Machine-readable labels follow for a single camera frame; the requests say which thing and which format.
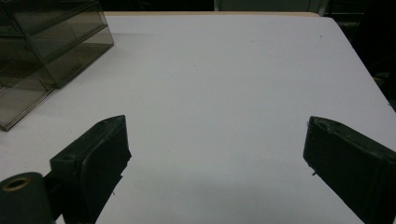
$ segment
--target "plastic drawer organizer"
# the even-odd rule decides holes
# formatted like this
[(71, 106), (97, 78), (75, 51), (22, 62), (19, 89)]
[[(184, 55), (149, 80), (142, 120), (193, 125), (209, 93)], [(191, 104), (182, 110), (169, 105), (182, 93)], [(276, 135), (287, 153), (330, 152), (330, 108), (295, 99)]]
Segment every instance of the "plastic drawer organizer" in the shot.
[(0, 129), (8, 131), (114, 42), (95, 0), (0, 0)]

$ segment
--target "table surface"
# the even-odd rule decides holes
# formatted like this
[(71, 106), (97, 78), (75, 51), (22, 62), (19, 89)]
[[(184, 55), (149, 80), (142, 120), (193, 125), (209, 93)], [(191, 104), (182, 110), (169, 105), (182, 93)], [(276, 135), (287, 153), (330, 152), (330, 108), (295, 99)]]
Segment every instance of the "table surface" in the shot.
[(396, 116), (333, 20), (107, 21), (115, 47), (0, 133), (0, 179), (46, 174), (94, 123), (123, 114), (133, 157), (97, 223), (361, 223), (312, 176), (306, 123), (335, 119), (394, 149)]

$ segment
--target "white table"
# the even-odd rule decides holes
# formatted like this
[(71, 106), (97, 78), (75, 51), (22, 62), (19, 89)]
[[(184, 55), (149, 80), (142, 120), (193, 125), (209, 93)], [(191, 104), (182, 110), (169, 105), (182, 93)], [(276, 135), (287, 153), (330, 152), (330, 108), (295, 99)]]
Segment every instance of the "white table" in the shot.
[(361, 223), (303, 159), (310, 116), (396, 148), (396, 115), (334, 21), (107, 20), (116, 46), (0, 133), (0, 179), (46, 174), (124, 114), (133, 157), (97, 223)]

